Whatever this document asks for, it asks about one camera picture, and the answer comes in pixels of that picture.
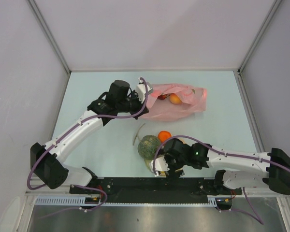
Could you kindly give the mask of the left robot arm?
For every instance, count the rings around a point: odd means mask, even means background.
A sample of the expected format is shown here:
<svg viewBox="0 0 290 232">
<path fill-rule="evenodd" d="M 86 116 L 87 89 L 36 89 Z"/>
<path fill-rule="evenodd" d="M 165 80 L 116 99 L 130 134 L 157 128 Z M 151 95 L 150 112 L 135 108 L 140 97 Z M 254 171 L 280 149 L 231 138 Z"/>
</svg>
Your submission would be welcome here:
<svg viewBox="0 0 290 232">
<path fill-rule="evenodd" d="M 64 165 L 65 160 L 88 136 L 104 127 L 112 119 L 138 119 L 149 112 L 146 104 L 153 87 L 144 78 L 134 90 L 128 82 L 115 80 L 109 90 L 92 101 L 79 119 L 67 130 L 44 145 L 35 143 L 30 148 L 30 173 L 27 187 L 36 175 L 43 184 L 40 187 L 56 189 L 63 184 L 80 186 L 86 193 L 96 190 L 97 181 L 93 172 L 86 167 L 75 168 Z"/>
</svg>

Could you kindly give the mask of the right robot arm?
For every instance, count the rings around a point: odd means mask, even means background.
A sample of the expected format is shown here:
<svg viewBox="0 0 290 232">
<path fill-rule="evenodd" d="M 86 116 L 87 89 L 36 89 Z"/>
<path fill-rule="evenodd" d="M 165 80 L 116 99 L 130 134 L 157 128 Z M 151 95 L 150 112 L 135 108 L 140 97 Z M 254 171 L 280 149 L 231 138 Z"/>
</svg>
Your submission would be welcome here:
<svg viewBox="0 0 290 232">
<path fill-rule="evenodd" d="M 236 154 L 210 144 L 188 145 L 173 138 L 162 150 L 169 177 L 184 166 L 214 168 L 217 172 L 213 188 L 219 194 L 230 189 L 268 186 L 273 192 L 290 195 L 290 157 L 279 148 Z"/>
</svg>

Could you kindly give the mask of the fake peach with leaf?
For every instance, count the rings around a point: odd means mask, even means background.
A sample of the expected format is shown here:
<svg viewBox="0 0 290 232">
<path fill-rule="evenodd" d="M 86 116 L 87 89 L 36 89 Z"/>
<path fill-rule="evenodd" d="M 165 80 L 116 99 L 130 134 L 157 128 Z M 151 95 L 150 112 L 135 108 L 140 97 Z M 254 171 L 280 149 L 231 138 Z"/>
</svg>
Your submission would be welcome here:
<svg viewBox="0 0 290 232">
<path fill-rule="evenodd" d="M 182 103 L 180 98 L 174 93 L 170 94 L 169 99 L 170 99 L 170 102 L 175 105 L 180 105 Z"/>
</svg>

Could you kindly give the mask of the orange fake orange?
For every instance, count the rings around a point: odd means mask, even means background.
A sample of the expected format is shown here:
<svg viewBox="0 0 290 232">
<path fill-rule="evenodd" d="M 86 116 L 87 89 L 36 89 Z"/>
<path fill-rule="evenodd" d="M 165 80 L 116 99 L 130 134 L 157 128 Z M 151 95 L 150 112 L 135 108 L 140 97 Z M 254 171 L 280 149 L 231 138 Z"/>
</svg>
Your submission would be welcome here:
<svg viewBox="0 0 290 232">
<path fill-rule="evenodd" d="M 158 139 L 163 143 L 166 140 L 168 140 L 169 138 L 171 138 L 172 135 L 170 132 L 162 130 L 158 133 Z"/>
</svg>

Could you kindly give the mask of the green fake melon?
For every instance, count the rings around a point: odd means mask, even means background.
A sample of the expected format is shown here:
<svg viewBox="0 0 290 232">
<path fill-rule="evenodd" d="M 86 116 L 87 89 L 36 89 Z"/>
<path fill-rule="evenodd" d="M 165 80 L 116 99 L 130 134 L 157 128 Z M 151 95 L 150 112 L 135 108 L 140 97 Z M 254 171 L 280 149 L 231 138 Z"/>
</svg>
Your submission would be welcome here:
<svg viewBox="0 0 290 232">
<path fill-rule="evenodd" d="M 140 130 L 144 127 L 145 123 L 142 124 L 139 129 L 137 130 L 132 145 L 134 146 L 136 142 L 137 144 L 137 151 L 140 157 L 145 160 L 152 160 L 155 156 L 155 153 L 159 146 L 161 145 L 161 141 L 155 135 L 145 135 L 143 138 L 139 135 Z"/>
</svg>

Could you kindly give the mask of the dark red fake apple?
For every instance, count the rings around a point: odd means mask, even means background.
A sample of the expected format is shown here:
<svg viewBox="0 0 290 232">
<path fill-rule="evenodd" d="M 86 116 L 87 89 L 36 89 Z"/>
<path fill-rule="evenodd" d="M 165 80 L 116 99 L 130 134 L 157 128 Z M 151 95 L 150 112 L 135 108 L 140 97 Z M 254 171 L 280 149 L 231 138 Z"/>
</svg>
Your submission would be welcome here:
<svg viewBox="0 0 290 232">
<path fill-rule="evenodd" d="M 167 98 L 167 95 L 160 95 L 160 96 L 158 96 L 158 99 L 159 100 L 164 100 L 164 99 L 166 99 Z"/>
</svg>

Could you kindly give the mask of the pink plastic bag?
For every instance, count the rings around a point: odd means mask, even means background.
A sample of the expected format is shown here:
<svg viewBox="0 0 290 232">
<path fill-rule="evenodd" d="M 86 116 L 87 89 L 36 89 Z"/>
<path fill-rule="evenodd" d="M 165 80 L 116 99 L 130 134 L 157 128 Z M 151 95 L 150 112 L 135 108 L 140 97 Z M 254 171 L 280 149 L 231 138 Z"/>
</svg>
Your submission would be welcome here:
<svg viewBox="0 0 290 232">
<path fill-rule="evenodd" d="M 206 110 L 207 89 L 184 84 L 153 84 L 141 118 L 152 121 L 176 121 Z"/>
</svg>

